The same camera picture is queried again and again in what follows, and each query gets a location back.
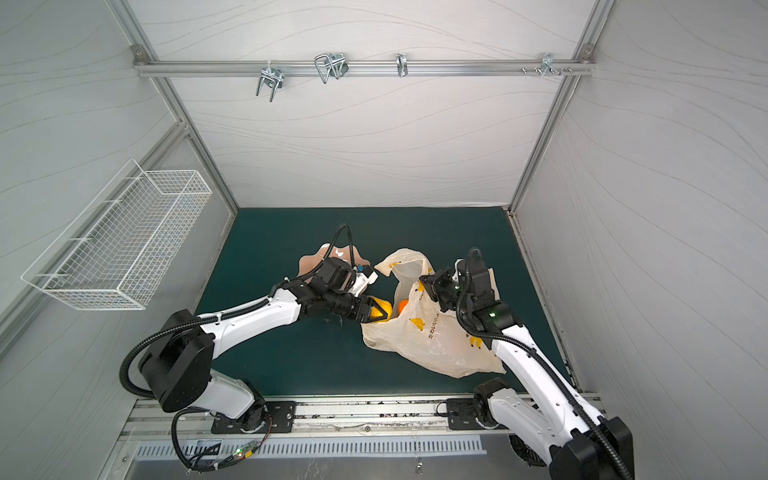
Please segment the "yellow toy pear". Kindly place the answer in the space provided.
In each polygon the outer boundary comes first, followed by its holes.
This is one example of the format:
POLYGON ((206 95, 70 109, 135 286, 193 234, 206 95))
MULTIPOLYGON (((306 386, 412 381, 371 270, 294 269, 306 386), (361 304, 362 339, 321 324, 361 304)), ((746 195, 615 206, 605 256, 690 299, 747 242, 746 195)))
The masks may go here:
POLYGON ((375 297, 370 298, 368 318, 371 322, 388 321, 391 316, 392 305, 390 302, 375 297))

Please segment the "cream banana-print plastic bag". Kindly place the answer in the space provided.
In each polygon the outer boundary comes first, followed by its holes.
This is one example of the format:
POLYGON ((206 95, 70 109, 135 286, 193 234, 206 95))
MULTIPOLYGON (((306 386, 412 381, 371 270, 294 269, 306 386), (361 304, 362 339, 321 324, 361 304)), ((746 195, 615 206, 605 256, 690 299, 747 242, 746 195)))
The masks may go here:
POLYGON ((453 378, 505 372, 501 360, 480 338, 465 332, 453 311, 441 312, 429 298, 419 277, 432 274, 434 269, 423 253, 402 248, 375 269, 387 277, 394 276, 398 285, 391 318, 362 326, 366 346, 397 353, 421 367, 453 378), (398 304, 405 299, 409 303, 398 314, 398 304))

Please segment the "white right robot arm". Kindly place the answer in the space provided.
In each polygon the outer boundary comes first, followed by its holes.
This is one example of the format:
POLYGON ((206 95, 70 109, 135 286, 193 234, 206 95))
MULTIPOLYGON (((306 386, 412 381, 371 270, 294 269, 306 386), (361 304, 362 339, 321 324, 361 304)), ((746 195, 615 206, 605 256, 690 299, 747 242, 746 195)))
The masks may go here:
POLYGON ((529 399, 500 378, 475 389, 479 425, 503 427, 516 455, 544 467, 552 479, 632 479, 633 436, 618 417, 607 418, 590 404, 540 350, 523 320, 498 294, 479 249, 451 268, 420 277, 441 311, 509 369, 529 399))

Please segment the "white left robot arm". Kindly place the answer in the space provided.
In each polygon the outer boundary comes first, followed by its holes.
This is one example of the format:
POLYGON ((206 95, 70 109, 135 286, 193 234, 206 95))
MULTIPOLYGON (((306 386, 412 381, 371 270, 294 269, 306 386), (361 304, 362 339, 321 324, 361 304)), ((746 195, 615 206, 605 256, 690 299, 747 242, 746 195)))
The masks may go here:
POLYGON ((358 323, 386 321, 389 302, 366 294, 377 278, 369 265, 321 260, 308 272, 277 284, 269 295, 214 313, 172 314, 161 331, 134 347, 120 367, 123 387, 153 398, 167 413, 208 411, 250 433, 268 415, 263 396, 244 380, 213 369, 233 347, 272 329, 324 313, 358 323))

